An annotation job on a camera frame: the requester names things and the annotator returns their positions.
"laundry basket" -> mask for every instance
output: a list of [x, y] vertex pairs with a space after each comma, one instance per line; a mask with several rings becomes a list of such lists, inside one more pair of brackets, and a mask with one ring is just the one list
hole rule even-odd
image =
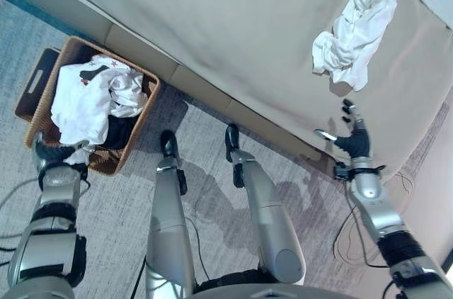
[[[25, 136], [25, 145], [29, 148], [31, 147], [33, 142], [33, 136], [38, 131], [43, 132], [44, 139], [50, 145], [59, 144], [60, 138], [59, 129], [50, 118], [51, 116], [50, 109], [52, 107], [52, 102], [55, 96], [55, 89], [57, 87], [59, 69], [60, 67], [68, 64], [80, 64], [89, 62], [92, 56], [98, 54], [108, 55], [113, 59], [116, 59], [120, 62], [129, 65], [131, 68], [137, 70], [138, 72], [141, 72], [143, 74], [142, 91], [148, 96], [147, 103], [144, 106], [143, 111], [140, 113], [137, 122], [135, 123], [132, 129], [132, 133], [125, 147], [122, 149], [107, 149], [104, 147], [96, 146], [94, 153], [90, 155], [90, 164], [88, 167], [91, 170], [97, 171], [98, 173], [105, 175], [113, 175], [116, 174], [122, 168], [127, 158], [129, 157], [134, 141], [137, 139], [140, 130], [142, 129], [144, 121], [147, 118], [148, 112], [154, 105], [161, 85], [159, 79], [151, 72], [142, 69], [141, 67], [138, 67], [137, 65], [125, 60], [124, 58], [121, 58], [120, 56], [117, 56], [116, 54], [81, 38], [69, 37], [65, 42], [57, 58], [57, 61], [55, 62], [52, 72], [48, 77], [44, 91], [42, 92], [42, 95], [40, 95], [38, 106], [34, 111], [33, 117], [31, 118], [30, 126]], [[29, 84], [33, 82], [31, 80], [33, 79], [33, 74], [32, 77], [30, 78]], [[42, 83], [43, 83], [42, 80], [35, 82], [38, 88], [39, 86], [42, 86]], [[19, 101], [18, 107], [16, 108], [16, 115], [19, 115], [19, 117], [22, 117], [27, 120], [29, 119], [30, 114], [23, 115], [26, 112], [24, 111], [24, 109], [30, 112], [30, 106], [27, 106], [26, 104], [27, 102], [21, 103], [21, 101]]]

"white cloth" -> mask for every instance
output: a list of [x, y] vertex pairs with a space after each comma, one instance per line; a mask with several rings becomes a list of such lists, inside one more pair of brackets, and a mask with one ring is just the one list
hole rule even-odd
[[359, 91], [368, 82], [367, 65], [393, 18], [396, 0], [349, 0], [333, 24], [313, 42], [313, 72], [331, 73]]
[[[100, 72], [94, 77], [82, 77], [98, 69]], [[67, 163], [88, 164], [94, 145], [105, 142], [109, 114], [115, 117], [140, 114], [147, 101], [142, 80], [141, 73], [106, 55], [60, 68], [51, 108], [52, 120], [61, 132], [60, 142], [72, 145], [88, 140], [90, 144], [70, 156]]]

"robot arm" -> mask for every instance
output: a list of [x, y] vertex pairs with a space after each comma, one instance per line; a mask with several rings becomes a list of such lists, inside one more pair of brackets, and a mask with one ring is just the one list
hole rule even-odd
[[350, 155], [351, 166], [337, 163], [335, 176], [350, 182], [349, 196], [359, 208], [363, 223], [388, 264], [402, 298], [452, 298], [453, 287], [444, 272], [414, 239], [381, 185], [380, 168], [373, 167], [367, 129], [357, 107], [348, 100], [343, 103], [343, 110], [349, 115], [343, 120], [352, 121], [352, 135], [336, 137], [320, 129], [315, 132]]
[[47, 147], [42, 133], [35, 136], [33, 159], [42, 193], [10, 261], [11, 289], [3, 299], [74, 298], [71, 287], [80, 283], [86, 265], [86, 238], [77, 234], [76, 215], [87, 168], [62, 161], [85, 144]]

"mattress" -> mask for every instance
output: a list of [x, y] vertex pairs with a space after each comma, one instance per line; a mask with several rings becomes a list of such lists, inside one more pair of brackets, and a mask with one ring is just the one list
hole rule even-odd
[[336, 159], [313, 134], [347, 135], [344, 97], [361, 109], [376, 164], [398, 171], [453, 84], [452, 31], [420, 0], [393, 21], [354, 92], [312, 74], [311, 45], [348, 0], [88, 0], [231, 97]]

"floor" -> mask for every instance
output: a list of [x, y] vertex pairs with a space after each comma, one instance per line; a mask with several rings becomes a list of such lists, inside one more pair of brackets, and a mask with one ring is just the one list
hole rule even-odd
[[[42, 49], [61, 47], [72, 34], [77, 33], [21, 0], [0, 0], [0, 101], [4, 105], [0, 108], [0, 199], [22, 180], [35, 177], [30, 151], [22, 143], [28, 124], [13, 115], [16, 100]], [[122, 171], [110, 178], [89, 176], [93, 186], [81, 199], [77, 222], [79, 234], [88, 238], [88, 263], [85, 279], [75, 289], [77, 298], [130, 296], [146, 249], [154, 170], [160, 160], [158, 140], [166, 128], [176, 132], [180, 143], [188, 179], [183, 207], [200, 231], [208, 274], [216, 278], [256, 267], [257, 245], [246, 194], [232, 185], [232, 168], [224, 158], [227, 123], [228, 118], [164, 85]], [[241, 130], [241, 145], [263, 165], [287, 206], [306, 258], [305, 284], [355, 293], [365, 270], [363, 263], [350, 264], [333, 253], [338, 231], [349, 214], [341, 186], [247, 130]], [[29, 184], [4, 205], [0, 203], [1, 246], [18, 243], [17, 237], [8, 236], [27, 225], [38, 194], [37, 185]], [[195, 232], [191, 226], [188, 229], [195, 274], [203, 282]], [[8, 257], [0, 254], [0, 261]], [[0, 293], [7, 288], [3, 267]], [[143, 281], [136, 298], [144, 298]]]

